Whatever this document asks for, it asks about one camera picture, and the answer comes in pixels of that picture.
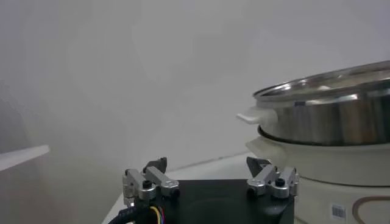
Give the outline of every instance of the black screw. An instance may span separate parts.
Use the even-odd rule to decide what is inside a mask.
[[[284,179],[278,178],[277,180],[275,180],[275,186],[277,186],[277,187],[283,187],[285,184],[286,183],[285,183]]]
[[[150,180],[144,180],[142,182],[142,188],[143,189],[149,189],[152,187],[152,182]]]

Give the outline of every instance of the pot handle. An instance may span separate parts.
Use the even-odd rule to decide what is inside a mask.
[[[250,107],[236,117],[247,124],[274,124],[278,121],[278,116],[273,109],[260,107]]]

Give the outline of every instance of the white wall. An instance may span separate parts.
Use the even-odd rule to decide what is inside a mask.
[[[97,223],[125,167],[245,150],[255,128],[234,117],[252,92],[389,59],[389,11],[386,0],[0,1],[1,150],[52,147],[0,173],[2,221]]]

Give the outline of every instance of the silver bracket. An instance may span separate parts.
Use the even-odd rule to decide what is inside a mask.
[[[265,194],[267,185],[276,177],[277,168],[273,165],[267,165],[257,176],[247,180],[249,192],[253,192],[256,196]]]
[[[296,196],[298,191],[299,176],[297,170],[286,167],[279,178],[271,184],[272,195],[276,198],[288,198]]]
[[[145,181],[145,177],[136,169],[126,170],[122,179],[125,204],[131,203],[131,198],[134,197],[138,197],[141,200],[151,200],[156,197],[156,185],[153,183],[145,185]]]
[[[146,168],[145,178],[154,182],[161,188],[161,194],[165,197],[177,197],[180,194],[179,182],[168,178],[165,174],[159,171],[156,167],[150,166]]]

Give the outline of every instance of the stainless steel pot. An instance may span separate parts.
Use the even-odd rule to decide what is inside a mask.
[[[238,117],[259,124],[261,135],[313,145],[390,142],[390,61],[357,66],[275,85]]]

